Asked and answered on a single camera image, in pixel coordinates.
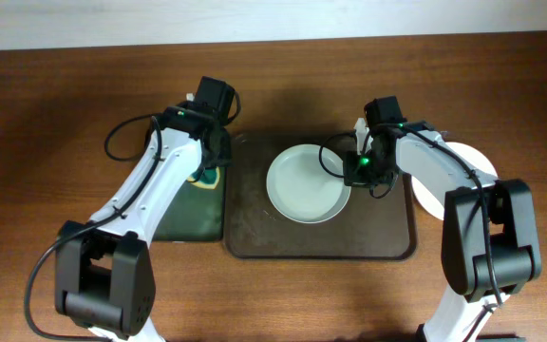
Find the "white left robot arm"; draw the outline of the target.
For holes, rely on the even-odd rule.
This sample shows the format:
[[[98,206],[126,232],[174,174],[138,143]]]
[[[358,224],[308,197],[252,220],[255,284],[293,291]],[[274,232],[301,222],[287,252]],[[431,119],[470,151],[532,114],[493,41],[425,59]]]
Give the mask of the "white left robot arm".
[[[151,116],[135,168],[86,223],[57,238],[54,305],[99,341],[160,341],[151,319],[156,283],[149,247],[168,206],[198,172],[227,165],[233,117],[172,106]]]

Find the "light blue plate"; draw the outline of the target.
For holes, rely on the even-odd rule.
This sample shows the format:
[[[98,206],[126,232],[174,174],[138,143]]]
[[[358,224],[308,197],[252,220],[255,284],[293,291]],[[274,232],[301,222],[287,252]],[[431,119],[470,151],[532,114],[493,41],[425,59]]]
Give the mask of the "light blue plate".
[[[287,219],[315,224],[334,218],[349,202],[351,188],[340,177],[341,158],[316,144],[299,144],[270,164],[266,190],[273,207]]]

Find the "green and yellow sponge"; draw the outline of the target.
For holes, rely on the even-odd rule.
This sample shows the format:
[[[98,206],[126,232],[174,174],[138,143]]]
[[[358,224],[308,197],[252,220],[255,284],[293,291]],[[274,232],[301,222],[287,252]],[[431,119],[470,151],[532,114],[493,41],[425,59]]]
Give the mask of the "green and yellow sponge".
[[[187,181],[197,188],[214,190],[220,182],[220,168],[200,168]]]

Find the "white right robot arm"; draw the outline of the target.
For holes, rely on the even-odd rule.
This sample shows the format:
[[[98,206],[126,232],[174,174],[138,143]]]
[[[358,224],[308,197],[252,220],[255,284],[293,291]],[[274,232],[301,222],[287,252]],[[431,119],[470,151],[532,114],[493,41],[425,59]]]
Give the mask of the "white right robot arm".
[[[500,180],[457,154],[425,122],[367,123],[344,158],[349,186],[391,185],[400,173],[443,205],[441,261],[447,282],[419,341],[475,341],[491,316],[539,277],[533,197],[523,180]]]

